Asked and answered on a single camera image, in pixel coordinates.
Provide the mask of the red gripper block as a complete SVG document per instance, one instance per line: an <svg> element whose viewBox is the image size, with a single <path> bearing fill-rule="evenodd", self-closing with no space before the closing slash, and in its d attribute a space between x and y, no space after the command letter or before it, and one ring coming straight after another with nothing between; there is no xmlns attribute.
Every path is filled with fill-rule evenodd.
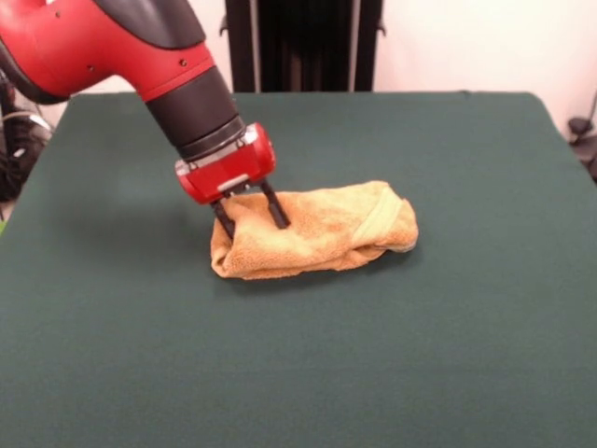
<svg viewBox="0 0 597 448"><path fill-rule="evenodd" d="M276 157L265 129L252 123L237 140L215 153L195 161L178 160L174 171L183 190L197 203L211 204L215 217L232 241L236 223L228 215L222 200L240 186L254 184L274 171ZM278 229L290 226L290 219L267 179L259 188L268 201L273 222Z"/></svg>

